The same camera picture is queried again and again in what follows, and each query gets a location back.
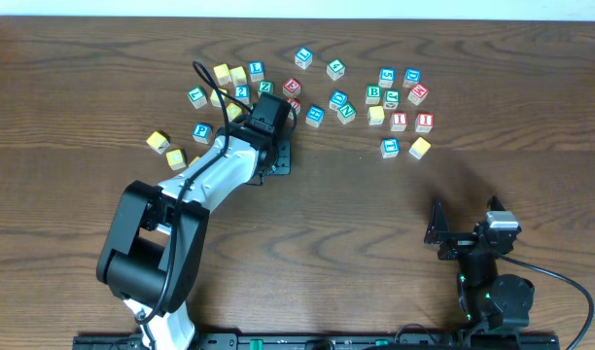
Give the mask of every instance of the alphabet block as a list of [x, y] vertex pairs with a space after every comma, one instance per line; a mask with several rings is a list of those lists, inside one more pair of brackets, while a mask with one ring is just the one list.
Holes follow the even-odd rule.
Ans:
[[423, 87], [421, 84], [417, 84], [416, 87], [410, 91], [410, 95], [407, 97], [407, 99], [418, 106], [421, 104], [421, 102], [423, 102], [423, 100], [425, 100], [425, 97], [427, 97], [429, 92], [430, 91], [426, 87]]

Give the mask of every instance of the wood grain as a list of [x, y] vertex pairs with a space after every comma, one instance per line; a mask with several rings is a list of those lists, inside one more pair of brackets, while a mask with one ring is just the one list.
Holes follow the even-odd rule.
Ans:
[[[301, 46], [314, 52], [302, 71]], [[332, 82], [328, 61], [346, 75]], [[453, 262], [422, 238], [431, 197], [458, 229], [497, 193], [521, 222], [514, 257], [576, 278], [595, 297], [595, 23], [0, 17], [0, 349], [70, 348], [78, 333], [135, 330], [94, 269], [124, 187], [173, 176], [144, 140], [207, 148], [186, 92], [208, 67], [262, 60], [276, 93], [302, 83], [305, 111], [338, 88], [358, 117], [303, 118], [291, 176], [243, 187], [214, 213], [190, 295], [200, 325], [243, 332], [393, 332], [463, 321]], [[423, 70], [434, 144], [381, 159], [365, 86], [381, 66]], [[395, 87], [401, 89], [401, 80]], [[531, 330], [563, 346], [586, 313], [573, 288], [499, 263], [536, 285]], [[595, 319], [580, 346], [595, 349]]]

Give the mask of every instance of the yellow block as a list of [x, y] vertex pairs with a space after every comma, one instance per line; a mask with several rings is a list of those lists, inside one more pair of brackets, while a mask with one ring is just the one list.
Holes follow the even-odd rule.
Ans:
[[410, 154], [415, 156], [416, 158], [420, 159], [423, 155], [429, 151], [432, 147], [432, 144], [429, 143], [426, 139], [419, 137], [416, 142], [410, 147]]
[[146, 143], [149, 144], [149, 146], [151, 146], [151, 148], [159, 154], [162, 154], [163, 151], [165, 151], [168, 146], [170, 146], [168, 140], [158, 131], [155, 131], [153, 134], [151, 134], [151, 136], [146, 140]]
[[213, 71], [216, 72], [218, 83], [224, 85], [230, 83], [230, 71], [226, 64], [220, 64], [219, 66], [213, 67]]
[[188, 166], [192, 166], [195, 162], [197, 162], [200, 159], [200, 157], [195, 157], [192, 162], [190, 163], [190, 165]]
[[178, 170], [185, 167], [185, 157], [181, 150], [170, 151], [165, 156], [168, 158], [168, 165], [172, 170]]
[[248, 85], [248, 79], [246, 78], [246, 71], [243, 67], [239, 66], [230, 70], [230, 77], [236, 87]]
[[234, 103], [227, 106], [228, 121], [232, 122], [235, 118], [241, 115], [241, 108]]

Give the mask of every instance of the toy block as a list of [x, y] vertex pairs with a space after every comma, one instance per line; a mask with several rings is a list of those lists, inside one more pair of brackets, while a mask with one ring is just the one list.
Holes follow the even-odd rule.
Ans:
[[412, 147], [410, 147], [409, 153], [415, 158], [420, 159], [427, 153], [427, 151], [429, 151], [431, 147], [432, 144], [427, 142], [426, 139], [419, 137], [418, 140], [412, 144]]
[[313, 52], [307, 48], [301, 48], [296, 52], [296, 64], [301, 69], [306, 69], [313, 62]]
[[416, 87], [410, 91], [410, 95], [407, 97], [407, 99], [418, 106], [421, 104], [421, 102], [423, 102], [423, 100], [425, 100], [425, 97], [427, 97], [429, 92], [430, 91], [426, 87], [423, 87], [421, 84], [417, 84]]
[[250, 70], [250, 80], [252, 83], [259, 82], [265, 79], [264, 68], [262, 62], [252, 62], [248, 64]]
[[211, 141], [211, 134], [211, 126], [200, 122], [196, 124], [192, 132], [193, 140], [205, 145], [208, 145]]
[[235, 88], [235, 98], [239, 101], [239, 102], [243, 102], [243, 104], [248, 104], [250, 103], [250, 87], [246, 86], [241, 86], [241, 87], [236, 87]]
[[234, 103], [227, 105], [228, 121], [232, 122], [235, 118], [241, 116], [241, 108]]
[[369, 125], [384, 123], [384, 108], [382, 106], [368, 107], [367, 119]]
[[149, 146], [160, 155], [163, 153], [163, 151], [168, 149], [168, 146], [170, 146], [170, 142], [168, 141], [167, 137], [165, 137], [159, 131], [153, 132], [146, 140], [146, 143], [149, 144]]
[[200, 157], [195, 157], [195, 158], [194, 158], [194, 159], [193, 159], [193, 160], [190, 162], [190, 164], [188, 165], [188, 167], [192, 166], [194, 163], [196, 163], [196, 162], [197, 162], [197, 161], [199, 161], [199, 160], [200, 160]]
[[204, 91], [200, 87], [195, 87], [192, 91], [188, 92], [188, 97], [195, 109], [198, 109], [207, 104], [207, 98], [204, 95]]
[[226, 85], [232, 81], [230, 77], [230, 71], [226, 64], [220, 64], [219, 66], [213, 67], [213, 71], [216, 72], [216, 78], [218, 78], [218, 85]]
[[377, 83], [381, 88], [391, 88], [395, 81], [395, 69], [382, 68], [379, 71], [379, 82]]
[[[225, 90], [224, 88], [220, 88], [220, 91], [223, 93], [227, 93], [228, 91]], [[211, 92], [211, 98], [209, 98], [211, 100], [211, 104], [214, 107], [222, 107], [222, 105], [220, 104], [220, 98], [218, 98], [218, 94], [216, 93], [215, 90], [213, 90], [213, 92]], [[224, 100], [224, 102], [227, 102], [227, 98], [225, 96], [222, 96], [222, 99]]]
[[246, 71], [242, 66], [232, 68], [230, 70], [230, 78], [236, 87], [243, 87], [248, 85], [248, 78], [246, 78]]
[[342, 77], [345, 74], [345, 64], [340, 59], [335, 59], [334, 61], [328, 63], [328, 68], [326, 72], [334, 81], [338, 78]]
[[393, 113], [391, 116], [391, 131], [404, 131], [407, 127], [407, 115], [405, 113]]
[[416, 132], [430, 132], [434, 126], [434, 115], [427, 113], [419, 113], [416, 117], [414, 129]]
[[399, 154], [399, 141], [395, 138], [384, 139], [379, 149], [382, 151], [383, 158], [396, 157]]
[[321, 121], [324, 119], [324, 110], [317, 106], [310, 106], [308, 113], [306, 113], [306, 123], [319, 127]]
[[353, 121], [356, 119], [356, 109], [352, 106], [351, 103], [345, 103], [341, 108], [338, 109], [336, 112], [336, 116], [340, 120], [343, 125]]
[[384, 93], [384, 109], [396, 109], [399, 106], [400, 95], [397, 90], [387, 90]]
[[341, 91], [335, 91], [330, 98], [330, 109], [338, 111], [338, 109], [347, 102], [347, 95]]
[[268, 81], [261, 81], [259, 83], [259, 97], [261, 97], [261, 94], [267, 92], [267, 93], [274, 93], [274, 83], [273, 82], [268, 82]]
[[378, 104], [382, 96], [382, 88], [379, 86], [367, 87], [367, 104]]
[[403, 87], [412, 88], [421, 81], [421, 71], [418, 69], [407, 68], [405, 77], [403, 77]]
[[[287, 98], [287, 102], [289, 102], [294, 109], [296, 110], [296, 116], [299, 114], [299, 110], [301, 108], [301, 105], [299, 104], [299, 101], [297, 101], [296, 99], [293, 98]], [[294, 118], [294, 114], [291, 113], [291, 111], [289, 111], [289, 119], [292, 120]]]
[[168, 158], [168, 165], [170, 165], [172, 170], [179, 170], [185, 167], [185, 156], [183, 155], [183, 151], [170, 151], [165, 154], [165, 156]]
[[287, 97], [296, 98], [301, 92], [301, 84], [297, 80], [289, 78], [287, 83], [282, 86], [282, 92]]

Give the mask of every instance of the black cable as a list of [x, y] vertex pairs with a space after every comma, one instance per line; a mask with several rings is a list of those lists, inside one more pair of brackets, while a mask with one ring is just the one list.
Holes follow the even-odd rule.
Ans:
[[434, 338], [434, 336], [429, 331], [427, 331], [427, 329], [425, 327], [423, 327], [423, 325], [419, 325], [419, 324], [407, 324], [407, 325], [401, 327], [399, 329], [399, 331], [397, 332], [397, 334], [395, 334], [394, 340], [396, 343], [399, 343], [400, 341], [402, 341], [401, 336], [402, 336], [403, 332], [405, 332], [405, 329], [408, 327], [418, 327], [418, 328], [422, 329], [423, 332], [426, 335], [428, 335], [429, 338], [434, 342], [434, 344], [438, 344], [438, 341]]
[[[205, 82], [209, 87], [211, 87], [213, 90], [215, 90], [218, 95], [221, 95], [221, 94], [225, 95], [224, 93], [222, 93], [220, 91], [220, 88], [218, 87], [216, 82], [211, 77], [211, 74], [209, 74], [209, 71], [207, 71], [207, 69], [204, 67], [204, 65], [202, 65], [202, 63], [200, 63], [198, 61], [194, 61], [194, 62], [192, 62], [192, 67], [193, 67], [193, 70], [196, 72], [196, 74], [200, 77], [200, 79], [202, 79], [203, 82]], [[192, 174], [192, 176], [190, 176], [189, 178], [187, 178], [184, 181], [183, 187], [179, 191], [179, 195], [177, 196], [177, 200], [176, 200], [176, 203], [174, 206], [174, 211], [173, 211], [173, 216], [172, 216], [172, 227], [170, 228], [170, 238], [171, 239], [170, 239], [170, 246], [168, 247], [168, 263], [167, 263], [167, 267], [165, 270], [165, 279], [163, 280], [163, 286], [161, 287], [161, 292], [159, 293], [159, 298], [157, 299], [157, 303], [156, 303], [155, 307], [151, 310], [151, 312], [148, 315], [145, 315], [144, 312], [141, 312], [136, 315], [135, 322], [140, 326], [147, 325], [149, 322], [151, 322], [151, 320], [153, 320], [153, 318], [155, 316], [157, 316], [157, 314], [161, 310], [161, 305], [165, 301], [165, 298], [168, 294], [168, 288], [170, 287], [170, 281], [172, 280], [172, 274], [173, 274], [172, 271], [174, 269], [174, 260], [175, 260], [176, 250], [177, 250], [177, 227], [179, 225], [179, 219], [181, 217], [181, 205], [183, 204], [183, 197], [185, 196], [185, 193], [190, 189], [190, 186], [192, 185], [193, 180], [196, 177], [198, 177], [198, 175], [200, 175], [203, 171], [207, 170], [211, 165], [213, 165], [213, 163], [218, 161], [218, 159], [222, 158], [228, 151], [228, 139], [230, 136], [230, 124], [228, 122], [227, 106], [224, 103], [223, 98], [219, 98], [219, 100], [220, 100], [220, 106], [222, 107], [222, 113], [224, 115], [224, 125], [225, 125], [225, 135], [226, 135], [225, 144], [217, 155], [215, 155], [213, 158], [211, 158], [211, 160], [207, 161], [198, 170], [196, 170], [194, 172], [194, 174]], [[239, 104], [245, 106], [240, 101], [237, 101], [237, 100], [235, 100], [235, 101], [238, 102]], [[245, 106], [245, 108], [247, 111], [249, 111], [251, 113], [250, 108], [248, 108], [247, 106]]]
[[513, 264], [517, 264], [518, 266], [522, 266], [525, 268], [528, 268], [530, 270], [536, 271], [536, 272], [541, 272], [543, 274], [546, 274], [550, 277], [556, 278], [560, 281], [563, 281], [569, 285], [571, 285], [572, 287], [578, 289], [586, 298], [587, 298], [587, 303], [589, 304], [589, 309], [587, 311], [587, 319], [585, 320], [584, 325], [582, 326], [582, 328], [580, 329], [580, 331], [578, 332], [578, 335], [574, 338], [574, 340], [572, 341], [572, 343], [570, 343], [570, 345], [568, 345], [568, 347], [566, 348], [566, 350], [572, 350], [574, 348], [577, 347], [577, 345], [580, 343], [580, 341], [582, 340], [582, 338], [585, 336], [585, 334], [587, 333], [587, 330], [589, 330], [589, 326], [591, 326], [591, 321], [593, 320], [593, 314], [594, 314], [594, 304], [593, 304], [593, 297], [591, 297], [591, 295], [589, 294], [589, 292], [587, 292], [586, 289], [584, 289], [584, 287], [582, 287], [579, 283], [577, 283], [576, 281], [562, 275], [556, 272], [552, 272], [550, 270], [547, 270], [545, 268], [541, 268], [539, 266], [535, 266], [532, 265], [530, 263], [526, 263], [526, 262], [521, 262], [518, 261], [516, 259], [512, 259], [509, 257], [504, 256], [503, 254], [499, 253], [496, 249], [492, 248], [492, 246], [490, 246], [490, 244], [487, 242], [486, 238], [484, 235], [482, 235], [480, 237], [481, 242], [483, 243], [483, 245], [487, 248], [487, 250], [492, 253], [495, 257], [500, 258], [508, 263], [513, 263]]

